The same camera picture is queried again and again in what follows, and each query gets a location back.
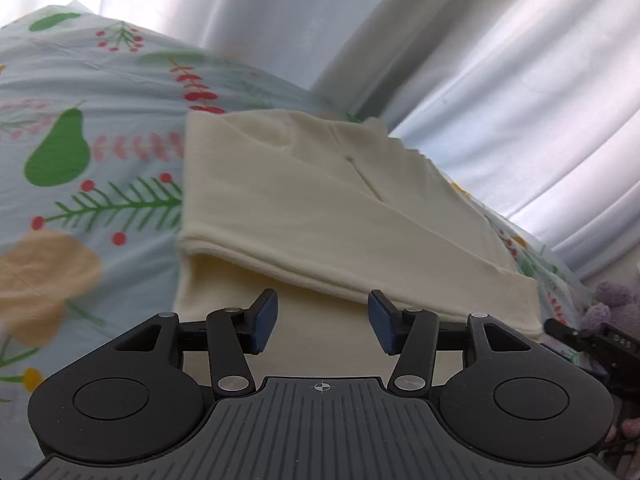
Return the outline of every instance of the yellow flower print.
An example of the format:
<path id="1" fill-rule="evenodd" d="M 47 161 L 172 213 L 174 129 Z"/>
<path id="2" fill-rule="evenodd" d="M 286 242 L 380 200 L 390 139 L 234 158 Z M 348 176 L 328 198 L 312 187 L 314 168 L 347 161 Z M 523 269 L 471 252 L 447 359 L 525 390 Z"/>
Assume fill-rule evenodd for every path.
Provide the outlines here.
<path id="1" fill-rule="evenodd" d="M 42 374 L 36 370 L 36 368 L 27 368 L 22 375 L 16 375 L 11 377 L 1 377 L 2 383 L 22 383 L 24 389 L 29 393 L 32 393 L 40 383 L 42 382 Z"/>
<path id="2" fill-rule="evenodd" d="M 36 368 L 27 368 L 22 374 L 22 384 L 29 393 L 33 392 L 42 382 L 42 374 Z"/>
<path id="3" fill-rule="evenodd" d="M 463 195 L 466 195 L 468 197 L 471 197 L 471 194 L 466 192 L 464 189 L 462 189 L 458 184 L 456 184 L 455 182 L 450 182 L 451 187 L 453 189 L 455 189 L 457 192 L 462 193 Z"/>
<path id="4" fill-rule="evenodd" d="M 523 246 L 525 249 L 529 248 L 529 244 L 526 243 L 526 241 L 523 240 L 522 237 L 520 236 L 513 236 L 513 241 L 519 243 L 521 246 Z"/>

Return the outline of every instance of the white curtain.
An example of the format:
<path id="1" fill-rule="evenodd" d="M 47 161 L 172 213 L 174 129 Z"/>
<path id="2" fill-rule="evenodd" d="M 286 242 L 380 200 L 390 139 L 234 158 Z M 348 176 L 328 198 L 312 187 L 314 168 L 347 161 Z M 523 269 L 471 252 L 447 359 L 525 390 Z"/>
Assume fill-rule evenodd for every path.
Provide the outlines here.
<path id="1" fill-rule="evenodd" d="M 383 118 L 583 277 L 640 241 L 640 0 L 79 1 Z"/>

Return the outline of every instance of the bed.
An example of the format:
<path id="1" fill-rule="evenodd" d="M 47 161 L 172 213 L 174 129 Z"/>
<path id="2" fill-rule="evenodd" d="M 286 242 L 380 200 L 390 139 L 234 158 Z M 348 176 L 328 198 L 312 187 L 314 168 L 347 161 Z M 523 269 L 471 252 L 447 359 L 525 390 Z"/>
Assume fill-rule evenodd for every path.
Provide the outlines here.
<path id="1" fill-rule="evenodd" d="M 357 121 L 260 70 L 73 7 L 0 29 L 0 478 L 41 458 L 26 408 L 43 378 L 171 309 L 185 113 L 260 108 Z M 575 326 L 592 302 L 579 280 L 452 186 L 538 281 L 543 319 Z"/>

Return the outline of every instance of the crosshair marking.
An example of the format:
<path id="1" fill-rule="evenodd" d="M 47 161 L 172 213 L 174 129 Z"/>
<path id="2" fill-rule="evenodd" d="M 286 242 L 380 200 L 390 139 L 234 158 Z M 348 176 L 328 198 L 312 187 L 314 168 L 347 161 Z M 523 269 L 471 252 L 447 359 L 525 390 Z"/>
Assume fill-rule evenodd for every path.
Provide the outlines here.
<path id="1" fill-rule="evenodd" d="M 312 388 L 323 393 L 329 390 L 330 388 L 334 388 L 334 386 L 329 386 L 327 383 L 318 383 L 318 384 L 314 384 Z"/>

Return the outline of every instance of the black cable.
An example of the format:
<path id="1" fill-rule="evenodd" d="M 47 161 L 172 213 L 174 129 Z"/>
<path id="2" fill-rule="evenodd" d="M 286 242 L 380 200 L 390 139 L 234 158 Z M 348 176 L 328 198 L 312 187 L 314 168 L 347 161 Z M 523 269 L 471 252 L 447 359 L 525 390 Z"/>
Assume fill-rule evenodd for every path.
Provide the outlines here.
<path id="1" fill-rule="evenodd" d="M 632 456 L 635 455 L 636 451 L 607 451 L 606 452 L 606 456 L 610 457 L 610 456 Z"/>
<path id="2" fill-rule="evenodd" d="M 624 446 L 625 444 L 630 444 L 631 442 L 637 442 L 640 436 L 632 436 L 629 438 L 624 438 L 622 440 L 617 440 L 615 442 L 609 442 L 600 448 L 601 451 L 606 449 L 611 449 L 612 447 Z"/>

